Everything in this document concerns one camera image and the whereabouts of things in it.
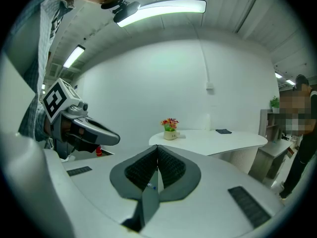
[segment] black rubber pad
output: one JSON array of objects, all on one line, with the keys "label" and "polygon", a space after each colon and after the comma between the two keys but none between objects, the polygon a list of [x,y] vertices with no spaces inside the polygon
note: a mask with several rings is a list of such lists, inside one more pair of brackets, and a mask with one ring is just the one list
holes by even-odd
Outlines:
[{"label": "black rubber pad", "polygon": [[70,177],[75,176],[75,175],[79,175],[85,172],[88,172],[92,170],[90,167],[82,167],[82,168],[78,168],[78,169],[72,169],[72,170],[68,170],[67,173]]},{"label": "black rubber pad", "polygon": [[257,228],[271,218],[243,187],[231,188],[228,191],[254,228]]}]

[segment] potted plant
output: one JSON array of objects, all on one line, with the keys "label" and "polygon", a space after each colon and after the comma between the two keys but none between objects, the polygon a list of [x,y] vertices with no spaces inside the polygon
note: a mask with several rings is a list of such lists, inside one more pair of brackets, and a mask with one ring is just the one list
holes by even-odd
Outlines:
[{"label": "potted plant", "polygon": [[173,118],[168,118],[160,122],[164,126],[164,138],[166,140],[173,140],[177,138],[176,127],[178,121]]},{"label": "potted plant", "polygon": [[275,114],[279,113],[279,98],[274,96],[274,98],[270,100],[270,104],[272,107],[272,112]]}]

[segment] striped shirt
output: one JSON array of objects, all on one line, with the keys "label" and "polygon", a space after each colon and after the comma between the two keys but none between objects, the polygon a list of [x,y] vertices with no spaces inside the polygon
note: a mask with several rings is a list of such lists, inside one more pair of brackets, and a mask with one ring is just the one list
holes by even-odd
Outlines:
[{"label": "striped shirt", "polygon": [[12,26],[4,45],[5,50],[21,26],[32,15],[40,12],[38,52],[23,76],[25,82],[35,92],[35,97],[26,111],[19,129],[22,135],[34,138],[37,141],[46,140],[49,137],[44,133],[46,113],[39,102],[49,49],[62,17],[74,8],[73,2],[73,0],[31,0]]}]

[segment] ceiling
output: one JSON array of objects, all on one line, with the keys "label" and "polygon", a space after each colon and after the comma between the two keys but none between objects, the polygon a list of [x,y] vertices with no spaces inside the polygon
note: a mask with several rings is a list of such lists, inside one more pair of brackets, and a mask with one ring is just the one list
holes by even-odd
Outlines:
[{"label": "ceiling", "polygon": [[[141,5],[157,0],[138,1]],[[99,5],[76,0],[76,8],[67,14],[51,46],[45,84],[50,87],[62,77],[70,82],[81,72],[85,63],[98,53],[136,34],[170,27],[210,27],[238,34],[246,40],[256,41],[267,48],[276,72],[280,90],[289,89],[285,79],[304,74],[317,83],[314,56],[305,41],[299,20],[282,0],[206,0],[204,14],[175,13],[147,18],[124,28],[113,22],[110,10]],[[78,45],[86,50],[67,70],[62,65]]]}]

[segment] fluorescent ceiling light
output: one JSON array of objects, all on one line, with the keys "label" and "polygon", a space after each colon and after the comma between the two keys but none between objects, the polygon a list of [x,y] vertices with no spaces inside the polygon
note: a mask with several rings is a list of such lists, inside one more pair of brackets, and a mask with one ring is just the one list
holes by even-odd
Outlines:
[{"label": "fluorescent ceiling light", "polygon": [[205,0],[167,0],[154,2],[139,8],[139,10],[117,23],[120,27],[124,27],[141,19],[176,12],[197,12],[204,13],[206,11]]},{"label": "fluorescent ceiling light", "polygon": [[289,84],[291,84],[291,85],[295,85],[295,83],[294,83],[292,80],[289,80],[289,79],[288,79],[286,82],[289,83]]},{"label": "fluorescent ceiling light", "polygon": [[76,59],[85,51],[85,48],[78,45],[74,51],[70,54],[69,58],[64,63],[65,68],[71,67],[71,65],[76,61]]},{"label": "fluorescent ceiling light", "polygon": [[275,77],[281,78],[282,76],[280,74],[275,73]]}]

